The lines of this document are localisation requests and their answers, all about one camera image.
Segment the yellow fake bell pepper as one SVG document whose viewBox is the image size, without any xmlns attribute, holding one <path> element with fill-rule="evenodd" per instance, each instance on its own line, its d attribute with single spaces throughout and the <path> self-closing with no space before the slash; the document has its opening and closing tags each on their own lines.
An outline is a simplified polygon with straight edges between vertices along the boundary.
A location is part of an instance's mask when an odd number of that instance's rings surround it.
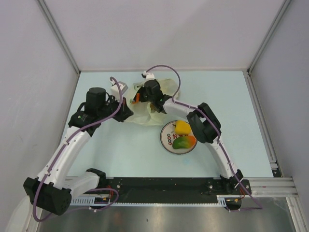
<svg viewBox="0 0 309 232">
<path fill-rule="evenodd" d="M 192 131 L 189 123 L 183 120 L 177 120 L 172 125 L 174 126 L 174 132 L 178 135 L 189 135 Z"/>
</svg>

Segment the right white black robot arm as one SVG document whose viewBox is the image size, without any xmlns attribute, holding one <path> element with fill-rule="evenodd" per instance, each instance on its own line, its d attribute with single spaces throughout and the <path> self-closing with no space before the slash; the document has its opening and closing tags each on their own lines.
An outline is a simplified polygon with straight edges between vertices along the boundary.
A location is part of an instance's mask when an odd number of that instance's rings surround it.
<svg viewBox="0 0 309 232">
<path fill-rule="evenodd" d="M 224 191 L 234 194 L 243 186 L 243 174 L 228 155 L 222 140 L 221 124 L 208 104 L 203 102 L 193 106 L 176 101 L 172 96 L 163 94 L 157 80 L 142 84 L 134 100 L 150 102 L 159 113 L 186 119 L 195 138 L 211 152 L 219 168 Z"/>
</svg>

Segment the pale yellow plastic bag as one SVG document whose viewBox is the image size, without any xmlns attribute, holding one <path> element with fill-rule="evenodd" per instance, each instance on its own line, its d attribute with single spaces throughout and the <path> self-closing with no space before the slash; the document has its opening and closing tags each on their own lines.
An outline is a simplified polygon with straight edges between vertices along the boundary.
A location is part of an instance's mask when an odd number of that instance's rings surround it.
<svg viewBox="0 0 309 232">
<path fill-rule="evenodd" d="M 163 94 L 172 96 L 177 90 L 178 84 L 170 78 L 159 79 L 158 82 Z M 133 102 L 134 94 L 142 88 L 142 84 L 143 82 L 134 83 L 125 93 L 127 105 L 133 112 L 133 115 L 128 117 L 125 122 L 142 126 L 162 126 L 167 117 L 164 113 L 158 113 L 149 102 Z"/>
</svg>

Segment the green orange fake mango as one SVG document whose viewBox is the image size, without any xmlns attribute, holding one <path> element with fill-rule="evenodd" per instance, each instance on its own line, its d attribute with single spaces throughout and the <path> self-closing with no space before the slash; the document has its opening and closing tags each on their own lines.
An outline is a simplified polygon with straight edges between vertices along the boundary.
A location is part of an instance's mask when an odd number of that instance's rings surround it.
<svg viewBox="0 0 309 232">
<path fill-rule="evenodd" d="M 176 138 L 173 143 L 173 149 L 190 149 L 195 146 L 197 140 L 194 136 L 186 135 Z"/>
</svg>

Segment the white plate red characters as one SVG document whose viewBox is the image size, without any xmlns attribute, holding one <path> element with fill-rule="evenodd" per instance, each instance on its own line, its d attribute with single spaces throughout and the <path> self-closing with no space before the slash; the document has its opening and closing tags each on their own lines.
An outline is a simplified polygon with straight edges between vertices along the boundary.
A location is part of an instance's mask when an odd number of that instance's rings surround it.
<svg viewBox="0 0 309 232">
<path fill-rule="evenodd" d="M 178 137 L 182 137 L 183 135 L 178 135 L 174 132 L 174 126 L 172 125 L 174 122 L 176 122 L 176 120 L 171 121 L 169 123 L 167 123 L 161 130 L 160 133 L 160 141 L 162 146 L 170 153 L 176 154 L 176 155 L 183 155 L 186 153 L 191 152 L 197 145 L 197 142 L 195 144 L 195 146 L 193 146 L 190 149 L 173 149 L 172 147 L 172 143 L 173 141 L 178 138 Z"/>
</svg>

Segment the orange fake fruit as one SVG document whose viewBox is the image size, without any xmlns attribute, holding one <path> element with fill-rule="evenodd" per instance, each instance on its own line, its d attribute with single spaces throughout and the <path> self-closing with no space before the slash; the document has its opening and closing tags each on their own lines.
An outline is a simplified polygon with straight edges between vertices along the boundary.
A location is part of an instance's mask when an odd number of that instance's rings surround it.
<svg viewBox="0 0 309 232">
<path fill-rule="evenodd" d="M 140 101 L 140 94 L 137 93 L 136 96 L 135 96 L 135 101 L 134 101 L 134 103 L 136 104 L 136 103 L 138 103 L 139 101 Z"/>
</svg>

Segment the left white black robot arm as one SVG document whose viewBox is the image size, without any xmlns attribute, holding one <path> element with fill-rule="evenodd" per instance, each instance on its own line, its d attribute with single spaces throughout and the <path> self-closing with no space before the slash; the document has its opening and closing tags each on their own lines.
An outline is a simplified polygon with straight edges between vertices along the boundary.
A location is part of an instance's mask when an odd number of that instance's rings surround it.
<svg viewBox="0 0 309 232">
<path fill-rule="evenodd" d="M 28 177 L 23 184 L 30 198 L 33 210 L 41 208 L 55 215 L 64 214 L 71 201 L 93 190 L 96 193 L 110 193 L 106 174 L 95 168 L 89 168 L 80 177 L 67 181 L 67 174 L 83 146 L 93 136 L 102 122 L 113 118 L 124 122 L 132 116 L 126 105 L 123 93 L 125 84 L 114 84 L 111 94 L 104 88 L 92 87 L 69 121 L 65 137 L 52 158 L 35 177 Z"/>
</svg>

